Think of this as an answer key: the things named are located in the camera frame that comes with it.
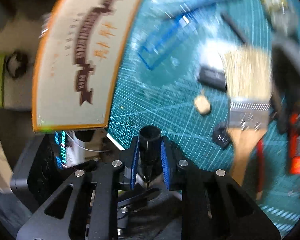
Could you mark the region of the black cap paint bottle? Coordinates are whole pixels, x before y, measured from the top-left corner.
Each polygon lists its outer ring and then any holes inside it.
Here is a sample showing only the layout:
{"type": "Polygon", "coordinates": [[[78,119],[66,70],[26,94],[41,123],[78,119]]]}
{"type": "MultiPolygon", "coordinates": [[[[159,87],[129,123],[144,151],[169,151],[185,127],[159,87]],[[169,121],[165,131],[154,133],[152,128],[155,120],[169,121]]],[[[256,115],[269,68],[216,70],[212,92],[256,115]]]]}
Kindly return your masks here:
{"type": "Polygon", "coordinates": [[[145,126],[139,132],[141,170],[146,183],[162,173],[161,130],[156,126],[145,126]]]}

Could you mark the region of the grey cloth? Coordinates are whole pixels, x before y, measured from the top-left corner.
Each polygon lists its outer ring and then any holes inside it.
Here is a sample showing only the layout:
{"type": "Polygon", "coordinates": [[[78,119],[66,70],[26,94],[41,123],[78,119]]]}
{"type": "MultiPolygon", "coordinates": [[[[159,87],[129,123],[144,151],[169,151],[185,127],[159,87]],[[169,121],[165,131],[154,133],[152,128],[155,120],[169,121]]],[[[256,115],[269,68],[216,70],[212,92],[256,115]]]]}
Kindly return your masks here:
{"type": "Polygon", "coordinates": [[[275,85],[285,97],[285,112],[299,115],[294,128],[300,132],[300,43],[276,34],[271,44],[271,64],[275,85]]]}

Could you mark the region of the beige eraser piece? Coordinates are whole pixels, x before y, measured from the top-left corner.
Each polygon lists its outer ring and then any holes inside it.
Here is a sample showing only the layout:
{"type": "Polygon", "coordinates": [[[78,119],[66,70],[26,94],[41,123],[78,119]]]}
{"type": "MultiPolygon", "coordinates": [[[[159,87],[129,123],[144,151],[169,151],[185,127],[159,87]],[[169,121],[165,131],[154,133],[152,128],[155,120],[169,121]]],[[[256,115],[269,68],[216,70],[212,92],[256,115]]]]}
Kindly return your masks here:
{"type": "Polygon", "coordinates": [[[195,97],[194,106],[201,115],[207,115],[211,112],[211,104],[205,95],[198,95],[195,97]]]}

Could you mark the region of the small black clip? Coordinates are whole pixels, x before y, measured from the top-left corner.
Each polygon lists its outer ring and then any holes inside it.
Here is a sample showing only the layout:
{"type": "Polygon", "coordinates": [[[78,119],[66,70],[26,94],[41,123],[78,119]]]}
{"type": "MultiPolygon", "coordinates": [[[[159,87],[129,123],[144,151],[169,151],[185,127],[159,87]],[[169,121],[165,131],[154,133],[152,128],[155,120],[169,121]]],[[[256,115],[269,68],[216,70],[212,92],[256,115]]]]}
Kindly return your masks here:
{"type": "Polygon", "coordinates": [[[227,149],[231,142],[226,128],[226,122],[220,122],[217,126],[214,127],[211,135],[213,142],[222,149],[227,149]]]}

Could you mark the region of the green cutting mat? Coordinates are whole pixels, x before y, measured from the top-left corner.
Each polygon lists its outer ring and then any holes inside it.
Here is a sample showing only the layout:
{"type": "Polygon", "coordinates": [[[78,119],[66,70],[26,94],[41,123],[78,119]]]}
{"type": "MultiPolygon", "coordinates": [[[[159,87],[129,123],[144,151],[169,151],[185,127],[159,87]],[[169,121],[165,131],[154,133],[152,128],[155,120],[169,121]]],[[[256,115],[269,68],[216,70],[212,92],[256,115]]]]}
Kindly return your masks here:
{"type": "MultiPolygon", "coordinates": [[[[226,11],[257,47],[270,50],[272,30],[265,18],[260,0],[236,0],[203,11],[197,32],[172,51],[170,58],[153,71],[146,69],[138,56],[143,40],[159,27],[155,5],[163,0],[143,0],[134,28],[128,39],[111,108],[108,133],[123,148],[146,125],[158,126],[173,140],[186,157],[205,170],[229,170],[232,147],[226,150],[211,138],[213,129],[226,120],[226,95],[196,80],[203,48],[237,45],[239,40],[222,21],[219,11],[226,11]],[[208,116],[201,116],[193,100],[204,90],[212,105],[208,116]]],[[[259,207],[284,237],[300,218],[300,176],[287,170],[287,136],[279,134],[273,121],[264,138],[265,182],[259,207]]]]}

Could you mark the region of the black rectangular block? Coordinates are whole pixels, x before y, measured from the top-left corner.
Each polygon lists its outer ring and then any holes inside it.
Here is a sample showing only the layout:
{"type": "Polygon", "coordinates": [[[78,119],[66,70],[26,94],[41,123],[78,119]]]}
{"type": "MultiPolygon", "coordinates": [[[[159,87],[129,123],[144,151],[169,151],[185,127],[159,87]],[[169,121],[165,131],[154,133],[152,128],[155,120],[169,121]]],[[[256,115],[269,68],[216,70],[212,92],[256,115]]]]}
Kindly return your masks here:
{"type": "Polygon", "coordinates": [[[197,80],[211,88],[226,92],[226,78],[223,72],[208,66],[201,66],[197,80]]]}

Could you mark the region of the blue transparent ruler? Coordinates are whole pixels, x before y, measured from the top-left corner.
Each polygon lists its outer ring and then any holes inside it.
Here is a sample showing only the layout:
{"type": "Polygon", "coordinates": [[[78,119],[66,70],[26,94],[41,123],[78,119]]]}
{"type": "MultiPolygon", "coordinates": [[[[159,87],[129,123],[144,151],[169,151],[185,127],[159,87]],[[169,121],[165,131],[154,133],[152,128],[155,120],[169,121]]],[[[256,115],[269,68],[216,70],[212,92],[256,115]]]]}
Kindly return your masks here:
{"type": "Polygon", "coordinates": [[[187,37],[191,20],[187,15],[179,15],[172,20],[164,20],[140,45],[138,56],[148,70],[154,70],[187,37]]]}

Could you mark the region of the wooden paint brush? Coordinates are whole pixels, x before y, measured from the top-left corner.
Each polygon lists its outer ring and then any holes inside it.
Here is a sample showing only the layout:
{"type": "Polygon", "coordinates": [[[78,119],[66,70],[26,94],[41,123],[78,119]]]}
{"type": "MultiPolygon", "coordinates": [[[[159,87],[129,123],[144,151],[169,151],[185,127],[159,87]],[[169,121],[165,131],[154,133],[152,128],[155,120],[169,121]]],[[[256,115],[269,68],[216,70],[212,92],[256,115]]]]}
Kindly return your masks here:
{"type": "Polygon", "coordinates": [[[234,147],[231,177],[242,185],[250,155],[268,130],[272,95],[269,54],[241,46],[222,57],[229,99],[226,131],[234,147]]]}

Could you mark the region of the cardboard box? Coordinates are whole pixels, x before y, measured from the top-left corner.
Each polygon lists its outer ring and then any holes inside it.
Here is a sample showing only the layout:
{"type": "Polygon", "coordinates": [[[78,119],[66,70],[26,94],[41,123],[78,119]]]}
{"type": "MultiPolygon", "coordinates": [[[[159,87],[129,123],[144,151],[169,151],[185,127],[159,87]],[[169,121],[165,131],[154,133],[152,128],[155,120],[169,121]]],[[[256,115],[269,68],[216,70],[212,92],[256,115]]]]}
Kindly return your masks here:
{"type": "Polygon", "coordinates": [[[127,38],[142,0],[57,0],[32,81],[35,132],[106,128],[127,38]]]}

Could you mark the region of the teal craft knife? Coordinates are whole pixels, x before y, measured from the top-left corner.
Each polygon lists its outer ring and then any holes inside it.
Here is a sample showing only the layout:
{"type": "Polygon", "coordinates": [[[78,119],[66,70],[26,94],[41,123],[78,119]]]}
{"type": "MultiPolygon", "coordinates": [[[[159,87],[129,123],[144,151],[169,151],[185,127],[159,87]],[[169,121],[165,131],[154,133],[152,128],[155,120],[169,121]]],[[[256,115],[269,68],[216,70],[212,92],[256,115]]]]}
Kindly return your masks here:
{"type": "Polygon", "coordinates": [[[217,3],[226,2],[230,0],[179,0],[176,2],[166,2],[164,6],[165,9],[162,9],[164,13],[164,18],[173,19],[179,16],[183,16],[196,10],[209,7],[217,3]]]}

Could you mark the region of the red label tube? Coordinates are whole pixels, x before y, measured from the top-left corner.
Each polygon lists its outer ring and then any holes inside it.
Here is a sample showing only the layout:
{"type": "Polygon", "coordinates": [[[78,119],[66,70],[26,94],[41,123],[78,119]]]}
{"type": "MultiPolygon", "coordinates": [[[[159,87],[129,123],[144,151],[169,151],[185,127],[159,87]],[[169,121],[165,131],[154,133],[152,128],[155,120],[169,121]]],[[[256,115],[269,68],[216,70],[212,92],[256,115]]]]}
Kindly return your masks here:
{"type": "Polygon", "coordinates": [[[288,156],[289,173],[300,174],[300,131],[295,127],[298,113],[293,112],[289,117],[288,156]]]}

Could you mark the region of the black pen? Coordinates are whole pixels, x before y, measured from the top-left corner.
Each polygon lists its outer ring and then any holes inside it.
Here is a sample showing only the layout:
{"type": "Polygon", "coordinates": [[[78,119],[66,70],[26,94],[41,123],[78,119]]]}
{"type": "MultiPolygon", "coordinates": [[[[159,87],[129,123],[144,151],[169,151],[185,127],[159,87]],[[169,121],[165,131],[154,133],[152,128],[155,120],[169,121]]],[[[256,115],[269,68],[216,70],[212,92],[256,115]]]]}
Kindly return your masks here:
{"type": "Polygon", "coordinates": [[[233,21],[233,19],[225,12],[221,12],[221,18],[224,22],[228,24],[230,29],[237,35],[238,39],[243,44],[249,44],[249,40],[246,37],[245,33],[238,27],[238,25],[233,21]]]}

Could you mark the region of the yellow cap glue bottle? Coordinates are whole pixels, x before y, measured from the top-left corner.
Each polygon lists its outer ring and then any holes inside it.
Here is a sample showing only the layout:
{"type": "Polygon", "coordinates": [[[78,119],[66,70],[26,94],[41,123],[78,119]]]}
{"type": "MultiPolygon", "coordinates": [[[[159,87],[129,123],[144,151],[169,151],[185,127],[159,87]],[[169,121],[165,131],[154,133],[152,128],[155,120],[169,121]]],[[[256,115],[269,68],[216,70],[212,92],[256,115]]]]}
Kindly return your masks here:
{"type": "Polygon", "coordinates": [[[288,0],[261,0],[272,28],[285,36],[297,31],[299,19],[288,0]]]}

